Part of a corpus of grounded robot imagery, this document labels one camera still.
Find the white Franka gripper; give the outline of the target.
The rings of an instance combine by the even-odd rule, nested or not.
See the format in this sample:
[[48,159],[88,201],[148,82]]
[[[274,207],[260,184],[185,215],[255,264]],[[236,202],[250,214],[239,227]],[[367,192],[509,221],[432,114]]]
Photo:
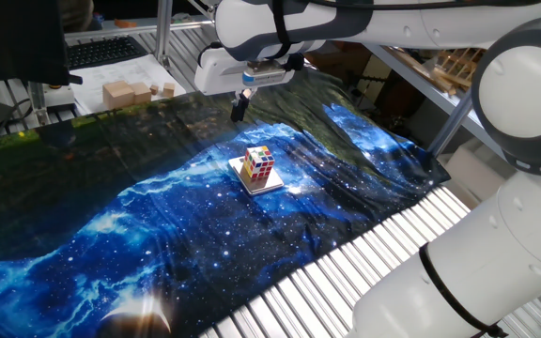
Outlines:
[[230,119],[243,120],[255,89],[288,83],[295,70],[286,70],[287,59],[237,61],[223,49],[208,49],[201,53],[194,83],[202,94],[241,92],[232,100]]

